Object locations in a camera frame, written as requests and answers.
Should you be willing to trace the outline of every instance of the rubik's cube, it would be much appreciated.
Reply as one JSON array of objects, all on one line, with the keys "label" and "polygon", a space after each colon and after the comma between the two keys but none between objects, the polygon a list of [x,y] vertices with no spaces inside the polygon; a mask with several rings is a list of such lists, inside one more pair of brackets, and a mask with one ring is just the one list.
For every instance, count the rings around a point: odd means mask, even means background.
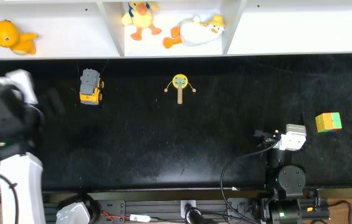
[{"label": "rubik's cube", "polygon": [[323,113],[315,118],[319,133],[342,129],[339,113]]}]

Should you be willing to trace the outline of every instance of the black table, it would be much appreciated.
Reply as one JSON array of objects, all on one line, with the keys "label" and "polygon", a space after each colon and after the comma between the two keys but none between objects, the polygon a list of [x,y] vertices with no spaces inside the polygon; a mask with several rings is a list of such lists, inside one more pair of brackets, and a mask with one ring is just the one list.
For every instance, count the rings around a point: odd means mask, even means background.
[{"label": "black table", "polygon": [[[80,104],[85,68],[102,72],[104,101]],[[49,119],[43,191],[216,188],[225,163],[257,150],[254,129],[284,130],[302,114],[313,141],[293,156],[307,187],[352,187],[352,54],[221,58],[16,60],[36,93],[55,88],[66,116]],[[177,73],[196,88],[163,90]],[[316,133],[315,116],[339,112],[343,129]],[[262,189],[265,159],[239,161],[226,187]]]}]

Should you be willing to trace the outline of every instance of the white stuffed duck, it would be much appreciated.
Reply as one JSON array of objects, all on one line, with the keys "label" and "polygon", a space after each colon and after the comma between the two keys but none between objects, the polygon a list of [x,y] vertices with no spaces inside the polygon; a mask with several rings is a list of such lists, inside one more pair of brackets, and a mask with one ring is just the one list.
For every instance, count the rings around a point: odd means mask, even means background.
[{"label": "white stuffed duck", "polygon": [[218,14],[214,15],[208,23],[201,22],[199,16],[196,16],[192,21],[183,21],[180,26],[172,28],[171,36],[173,39],[166,37],[163,40],[163,45],[169,49],[174,44],[180,43],[189,47],[206,44],[220,37],[225,26],[223,18]]}]

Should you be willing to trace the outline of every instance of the plush toy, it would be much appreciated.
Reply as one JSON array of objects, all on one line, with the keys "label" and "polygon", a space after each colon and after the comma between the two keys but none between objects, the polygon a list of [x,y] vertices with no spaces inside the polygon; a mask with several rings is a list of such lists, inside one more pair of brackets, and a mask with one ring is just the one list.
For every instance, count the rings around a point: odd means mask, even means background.
[{"label": "plush toy", "polygon": [[36,38],[37,34],[23,34],[11,21],[0,22],[0,46],[9,47],[15,54],[36,54]]},{"label": "plush toy", "polygon": [[183,43],[185,46],[197,46],[206,44],[223,33],[225,23],[223,17],[214,15],[213,19],[208,23],[201,22],[199,16],[194,19],[184,21],[180,26],[171,29],[171,36],[163,40],[163,45],[169,49],[174,44]]},{"label": "plush toy", "polygon": [[145,28],[150,28],[152,35],[157,35],[162,32],[161,29],[153,25],[153,15],[150,9],[157,11],[159,9],[158,4],[155,2],[129,2],[129,10],[123,16],[121,20],[123,25],[128,26],[133,24],[137,27],[137,32],[131,35],[131,38],[135,40],[142,39],[142,32]]},{"label": "plush toy", "polygon": [[193,92],[196,92],[196,89],[193,88],[193,86],[188,82],[188,78],[183,75],[183,74],[178,74],[173,77],[173,80],[171,80],[168,84],[168,86],[164,89],[164,92],[168,92],[168,88],[170,84],[173,84],[175,88],[177,88],[177,103],[182,104],[183,103],[183,88],[186,88],[188,85],[193,89]]}]

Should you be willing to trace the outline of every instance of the yellow rubber duck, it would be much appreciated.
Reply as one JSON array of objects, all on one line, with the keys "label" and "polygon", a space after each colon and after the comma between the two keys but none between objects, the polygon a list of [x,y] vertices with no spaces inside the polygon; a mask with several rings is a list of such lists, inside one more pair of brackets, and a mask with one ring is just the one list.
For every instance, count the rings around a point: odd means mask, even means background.
[{"label": "yellow rubber duck", "polygon": [[17,55],[36,54],[36,38],[37,34],[23,34],[11,21],[0,22],[0,46],[9,47]]},{"label": "yellow rubber duck", "polygon": [[161,29],[155,27],[153,25],[153,15],[150,9],[155,12],[159,9],[159,6],[155,2],[129,2],[128,3],[129,10],[123,16],[122,23],[125,26],[133,24],[137,27],[137,31],[131,35],[131,38],[134,40],[141,40],[143,37],[141,36],[143,29],[150,28],[152,31],[152,35],[157,35],[162,32]]}]

